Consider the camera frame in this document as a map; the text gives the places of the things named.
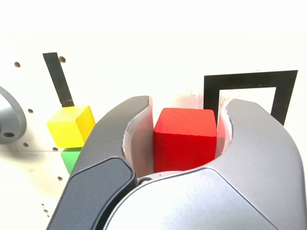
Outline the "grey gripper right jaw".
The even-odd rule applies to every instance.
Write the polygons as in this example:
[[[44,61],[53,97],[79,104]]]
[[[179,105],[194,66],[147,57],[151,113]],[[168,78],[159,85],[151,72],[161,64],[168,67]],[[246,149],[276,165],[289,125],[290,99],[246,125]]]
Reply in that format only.
[[[127,194],[107,230],[304,230],[307,199],[299,150],[258,104],[231,100],[226,150],[194,170]]]

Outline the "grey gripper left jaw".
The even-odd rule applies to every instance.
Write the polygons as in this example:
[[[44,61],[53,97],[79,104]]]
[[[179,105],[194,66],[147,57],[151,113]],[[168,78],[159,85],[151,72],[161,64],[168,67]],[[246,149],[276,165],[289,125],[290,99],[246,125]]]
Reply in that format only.
[[[48,224],[50,230],[101,230],[120,200],[154,172],[153,102],[135,96],[94,126]]]

